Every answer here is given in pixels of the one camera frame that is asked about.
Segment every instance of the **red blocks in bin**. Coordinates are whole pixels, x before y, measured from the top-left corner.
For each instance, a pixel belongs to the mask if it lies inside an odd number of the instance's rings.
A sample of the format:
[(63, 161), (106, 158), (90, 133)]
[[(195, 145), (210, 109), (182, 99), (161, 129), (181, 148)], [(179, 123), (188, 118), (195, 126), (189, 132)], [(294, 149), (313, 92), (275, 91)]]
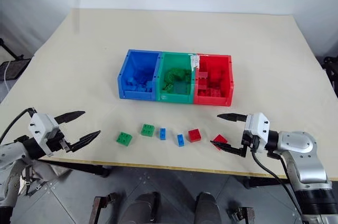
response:
[(222, 135), (217, 135), (217, 137), (213, 140), (216, 142), (221, 142), (221, 143), (227, 143), (228, 141), (226, 140), (226, 138), (224, 138)]
[(200, 141), (202, 138), (200, 131), (198, 129), (190, 130), (188, 133), (189, 133), (190, 142)]
[(233, 94), (232, 61), (228, 55), (197, 54), (194, 104), (230, 106)]

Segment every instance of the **green blocks in bin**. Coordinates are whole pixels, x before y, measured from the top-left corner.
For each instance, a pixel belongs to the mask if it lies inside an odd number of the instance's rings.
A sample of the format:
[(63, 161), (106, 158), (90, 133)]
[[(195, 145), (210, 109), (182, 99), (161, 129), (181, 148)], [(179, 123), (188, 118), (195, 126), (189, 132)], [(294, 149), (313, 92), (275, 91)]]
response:
[(195, 67), (189, 53), (162, 52), (156, 80), (156, 100), (192, 104)]
[(142, 131), (141, 131), (141, 134), (143, 136), (153, 137), (154, 130), (155, 130), (155, 126), (144, 124)]
[(132, 138), (133, 137), (130, 134), (121, 132), (116, 142), (120, 143), (121, 145), (128, 146)]

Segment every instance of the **white cable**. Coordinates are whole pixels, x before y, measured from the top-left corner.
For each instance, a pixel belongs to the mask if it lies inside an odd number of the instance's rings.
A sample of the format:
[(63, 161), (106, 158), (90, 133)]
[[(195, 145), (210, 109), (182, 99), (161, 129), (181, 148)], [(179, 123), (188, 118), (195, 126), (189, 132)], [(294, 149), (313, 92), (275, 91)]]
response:
[(7, 82), (6, 82), (6, 72), (9, 66), (10, 66), (10, 61), (8, 62), (6, 69), (5, 69), (5, 73), (4, 73), (4, 82), (5, 82), (5, 86), (7, 88), (8, 93), (10, 92), (10, 88), (8, 87)]

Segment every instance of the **blue lego brick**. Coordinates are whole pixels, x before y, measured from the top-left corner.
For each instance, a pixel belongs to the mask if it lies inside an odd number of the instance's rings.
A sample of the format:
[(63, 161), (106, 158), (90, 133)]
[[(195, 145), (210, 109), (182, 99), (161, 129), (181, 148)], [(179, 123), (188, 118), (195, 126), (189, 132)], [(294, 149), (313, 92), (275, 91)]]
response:
[(156, 101), (156, 77), (161, 56), (161, 51), (128, 51), (117, 78), (121, 99)]
[(179, 142), (179, 146), (184, 146), (183, 134), (178, 134), (177, 141)]
[(159, 138), (164, 141), (165, 140), (165, 128), (161, 128), (159, 130)]

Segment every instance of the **gray floor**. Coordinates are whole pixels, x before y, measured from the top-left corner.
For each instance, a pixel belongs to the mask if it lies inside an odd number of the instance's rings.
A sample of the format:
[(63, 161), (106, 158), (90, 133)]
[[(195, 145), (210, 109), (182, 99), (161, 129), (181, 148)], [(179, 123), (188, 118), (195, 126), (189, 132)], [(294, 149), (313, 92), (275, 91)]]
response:
[[(113, 167), (110, 176), (101, 178), (72, 171), (45, 184), (30, 198), (21, 195), (12, 223), (88, 223), (95, 196), (124, 192), (119, 214), (142, 193), (158, 191), (162, 195), (163, 223), (193, 223), (196, 196), (201, 191), (212, 193), (219, 204), (222, 223), (231, 223), (226, 209), (234, 202), (254, 207), (255, 223), (301, 223), (281, 186), (251, 190), (239, 182), (242, 177), (185, 171)], [(113, 223), (111, 206), (103, 209), (99, 223)]]

